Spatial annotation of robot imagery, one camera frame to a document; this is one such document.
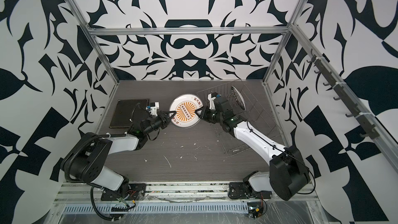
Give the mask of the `round white plate green rim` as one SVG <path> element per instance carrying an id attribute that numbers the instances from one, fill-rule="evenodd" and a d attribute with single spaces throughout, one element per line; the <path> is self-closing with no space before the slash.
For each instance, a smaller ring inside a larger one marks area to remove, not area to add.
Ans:
<path id="1" fill-rule="evenodd" d="M 234 86 L 231 87 L 231 92 L 232 92 L 232 96 L 234 97 L 234 99 L 236 101 L 236 104 L 240 107 L 241 110 L 245 111 L 246 103 L 245 103 L 245 100 L 244 100 L 244 97 L 242 96 L 242 94 Z"/>

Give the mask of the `black plate orange rim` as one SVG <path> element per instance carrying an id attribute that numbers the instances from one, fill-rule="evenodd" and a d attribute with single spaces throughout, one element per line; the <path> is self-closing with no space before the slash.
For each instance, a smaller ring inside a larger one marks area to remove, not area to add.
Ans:
<path id="1" fill-rule="evenodd" d="M 131 119 L 134 125 L 138 125 L 148 117 L 145 107 L 148 99 L 119 100 L 114 110 L 109 127 L 111 129 L 123 129 L 131 126 Z"/>

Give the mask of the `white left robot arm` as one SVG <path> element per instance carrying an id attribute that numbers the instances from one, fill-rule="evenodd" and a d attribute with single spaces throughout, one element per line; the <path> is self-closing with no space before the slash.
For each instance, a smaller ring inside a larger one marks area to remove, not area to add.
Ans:
<path id="1" fill-rule="evenodd" d="M 150 140 L 149 134 L 165 129 L 175 115 L 175 111 L 159 111 L 155 116 L 141 121 L 139 127 L 135 128 L 132 125 L 122 134 L 86 133 L 66 155 L 61 163 L 65 180 L 68 183 L 84 183 L 91 186 L 90 201 L 98 217 L 109 222 L 122 219 L 122 215 L 105 216 L 98 210 L 94 200 L 95 188 L 113 192 L 117 200 L 125 205 L 125 212 L 136 207 L 135 203 L 126 203 L 130 190 L 129 179 L 105 166 L 108 155 L 142 149 Z"/>

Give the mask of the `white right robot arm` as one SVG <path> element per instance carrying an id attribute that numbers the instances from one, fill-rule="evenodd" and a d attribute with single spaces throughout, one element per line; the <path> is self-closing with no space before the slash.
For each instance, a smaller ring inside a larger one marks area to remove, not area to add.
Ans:
<path id="1" fill-rule="evenodd" d="M 286 147 L 261 133 L 247 118 L 234 113 L 226 97 L 211 93 L 209 104 L 195 114 L 201 120 L 219 124 L 225 133 L 248 145 L 268 164 L 268 173 L 255 172 L 246 179 L 254 192 L 271 191 L 288 201 L 310 182 L 310 171 L 301 152 L 294 145 Z"/>

